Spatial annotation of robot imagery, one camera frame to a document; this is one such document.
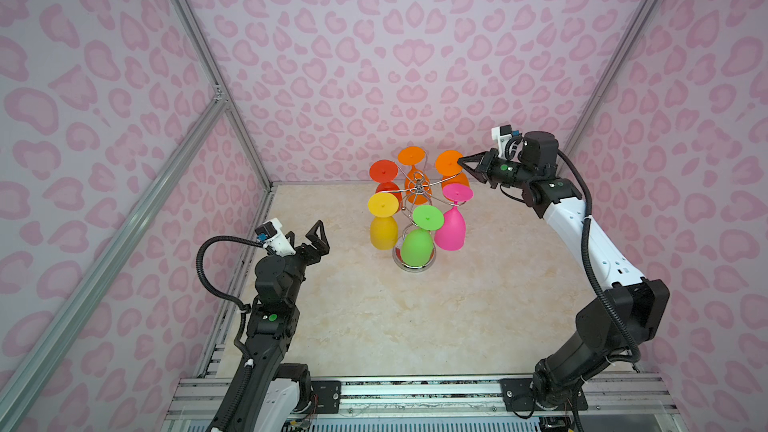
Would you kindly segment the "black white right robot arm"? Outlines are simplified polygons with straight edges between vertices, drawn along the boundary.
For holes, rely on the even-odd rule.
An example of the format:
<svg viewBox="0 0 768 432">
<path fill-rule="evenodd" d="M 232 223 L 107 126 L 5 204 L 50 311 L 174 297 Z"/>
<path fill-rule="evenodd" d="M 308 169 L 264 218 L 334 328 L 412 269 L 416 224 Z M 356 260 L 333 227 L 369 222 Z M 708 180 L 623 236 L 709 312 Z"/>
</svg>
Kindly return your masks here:
<svg viewBox="0 0 768 432">
<path fill-rule="evenodd" d="M 520 190 L 518 201 L 551 227 L 579 262 L 595 295 L 575 318 L 576 331 L 540 360 L 522 397 L 534 410 L 576 410 L 584 384 L 609 366 L 636 364 L 670 299 L 667 285 L 649 279 L 597 223 L 591 191 L 556 137 L 509 125 L 491 132 L 495 147 L 458 163 L 493 189 Z"/>
</svg>

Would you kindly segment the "green wine glass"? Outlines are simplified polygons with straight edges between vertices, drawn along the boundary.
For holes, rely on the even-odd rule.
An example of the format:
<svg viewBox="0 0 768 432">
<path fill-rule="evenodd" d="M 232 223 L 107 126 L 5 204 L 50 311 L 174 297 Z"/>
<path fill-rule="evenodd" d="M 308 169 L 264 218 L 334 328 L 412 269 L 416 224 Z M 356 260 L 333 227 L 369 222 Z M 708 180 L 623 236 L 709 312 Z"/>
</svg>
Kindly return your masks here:
<svg viewBox="0 0 768 432">
<path fill-rule="evenodd" d="M 400 249 L 401 260 L 409 268 L 422 268 L 434 252 L 433 233 L 443 226 L 443 213 L 435 206 L 419 205 L 413 211 L 412 223 L 414 227 L 406 234 Z"/>
</svg>

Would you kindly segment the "pink wine glass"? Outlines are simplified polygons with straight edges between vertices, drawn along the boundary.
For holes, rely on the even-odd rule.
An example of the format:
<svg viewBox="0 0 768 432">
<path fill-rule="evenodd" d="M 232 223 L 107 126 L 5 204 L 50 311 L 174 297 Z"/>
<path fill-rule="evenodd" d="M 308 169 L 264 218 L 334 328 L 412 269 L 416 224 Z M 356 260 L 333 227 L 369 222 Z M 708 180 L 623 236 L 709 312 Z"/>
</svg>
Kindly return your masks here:
<svg viewBox="0 0 768 432">
<path fill-rule="evenodd" d="M 444 197 L 451 203 L 451 208 L 444 213 L 443 226 L 436 231 L 435 244 L 446 251 L 460 250 L 466 239 L 466 221 L 459 206 L 473 198 L 469 186 L 451 183 L 443 188 Z"/>
</svg>

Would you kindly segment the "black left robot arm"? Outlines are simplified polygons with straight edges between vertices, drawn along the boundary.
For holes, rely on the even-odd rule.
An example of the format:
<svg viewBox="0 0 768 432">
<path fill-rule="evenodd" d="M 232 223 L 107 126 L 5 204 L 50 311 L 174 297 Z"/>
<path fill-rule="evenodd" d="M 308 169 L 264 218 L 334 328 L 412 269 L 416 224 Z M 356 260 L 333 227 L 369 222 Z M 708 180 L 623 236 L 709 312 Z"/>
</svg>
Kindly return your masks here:
<svg viewBox="0 0 768 432">
<path fill-rule="evenodd" d="M 282 365 L 295 336 L 300 310 L 297 299 L 306 269 L 330 253 L 324 223 L 318 220 L 296 244 L 295 234 L 283 233 L 273 219 L 255 230 L 255 238 L 218 235 L 207 239 L 195 259 L 200 283 L 213 296 L 233 303 L 241 314 L 232 340 L 241 360 L 210 431 L 279 431 L 293 411 L 311 403 L 311 375 L 304 364 Z M 254 268 L 256 298 L 250 304 L 216 288 L 204 270 L 205 254 L 220 242 L 266 251 Z"/>
</svg>

